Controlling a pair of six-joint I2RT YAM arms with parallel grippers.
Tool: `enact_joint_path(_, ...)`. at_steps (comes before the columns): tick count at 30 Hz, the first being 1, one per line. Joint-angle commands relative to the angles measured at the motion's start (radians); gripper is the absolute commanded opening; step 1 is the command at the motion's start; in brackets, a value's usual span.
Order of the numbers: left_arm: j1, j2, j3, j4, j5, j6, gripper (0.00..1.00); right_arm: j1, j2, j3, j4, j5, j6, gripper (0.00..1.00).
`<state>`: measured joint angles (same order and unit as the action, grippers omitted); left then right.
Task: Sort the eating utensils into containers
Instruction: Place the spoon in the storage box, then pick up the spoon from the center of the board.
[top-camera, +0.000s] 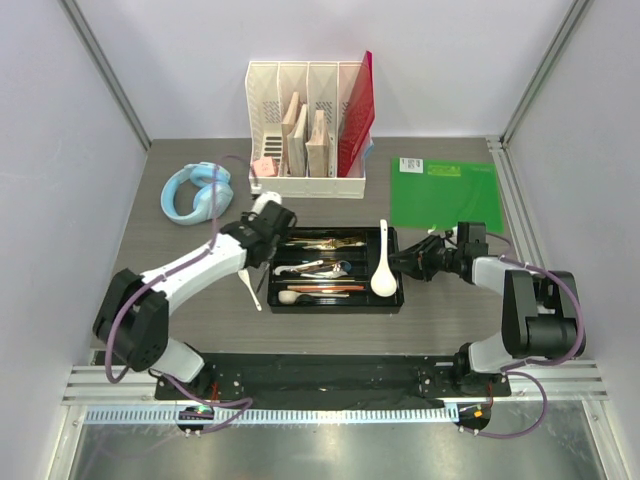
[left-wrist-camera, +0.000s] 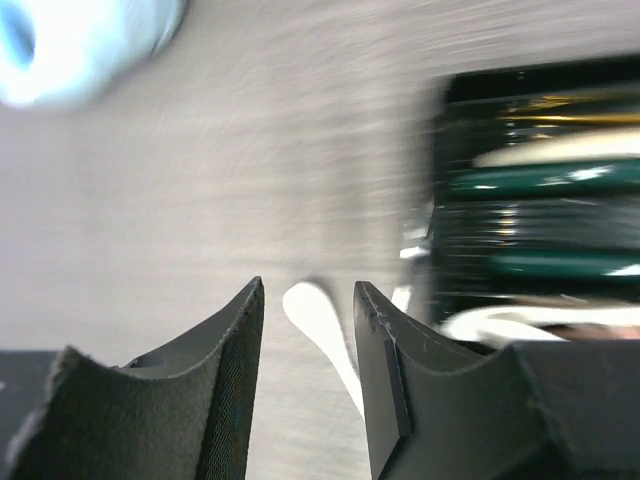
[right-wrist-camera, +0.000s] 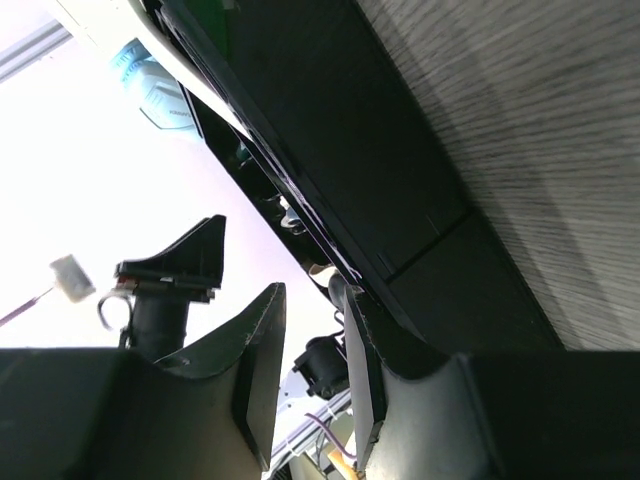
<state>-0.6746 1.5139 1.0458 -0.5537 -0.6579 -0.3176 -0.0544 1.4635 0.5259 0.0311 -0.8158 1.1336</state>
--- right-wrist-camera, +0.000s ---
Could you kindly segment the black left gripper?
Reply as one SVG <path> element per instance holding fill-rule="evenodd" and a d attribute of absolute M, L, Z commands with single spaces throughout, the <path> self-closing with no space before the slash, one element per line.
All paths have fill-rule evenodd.
<path fill-rule="evenodd" d="M 211 300 L 221 287 L 225 230 L 225 216 L 207 217 L 161 252 L 116 265 L 116 288 L 133 297 L 119 348 L 159 360 L 183 347 L 188 300 Z"/>

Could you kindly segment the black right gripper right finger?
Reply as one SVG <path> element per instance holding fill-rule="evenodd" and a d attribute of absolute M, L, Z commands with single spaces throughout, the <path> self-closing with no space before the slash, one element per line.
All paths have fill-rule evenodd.
<path fill-rule="evenodd" d="M 369 479 L 635 479 L 635 351 L 444 355 L 347 289 L 356 464 Z"/>

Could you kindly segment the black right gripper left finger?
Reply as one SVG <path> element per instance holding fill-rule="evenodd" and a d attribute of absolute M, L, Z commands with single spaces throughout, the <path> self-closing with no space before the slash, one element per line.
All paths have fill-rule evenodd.
<path fill-rule="evenodd" d="M 115 348 L 1 353 L 5 479 L 258 479 L 269 469 L 286 330 L 274 283 L 150 362 Z"/>

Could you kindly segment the light blue headphones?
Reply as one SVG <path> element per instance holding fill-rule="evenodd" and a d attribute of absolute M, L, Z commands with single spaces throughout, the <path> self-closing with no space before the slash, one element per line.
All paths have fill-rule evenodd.
<path fill-rule="evenodd" d="M 138 39 L 128 42 L 109 67 L 129 101 L 158 130 L 196 132 L 179 83 Z"/>

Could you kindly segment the black cutlery tray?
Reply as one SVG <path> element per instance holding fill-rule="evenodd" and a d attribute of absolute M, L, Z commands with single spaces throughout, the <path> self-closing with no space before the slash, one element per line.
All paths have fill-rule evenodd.
<path fill-rule="evenodd" d="M 347 281 L 432 348 L 562 343 L 353 1 L 147 1 Z"/>

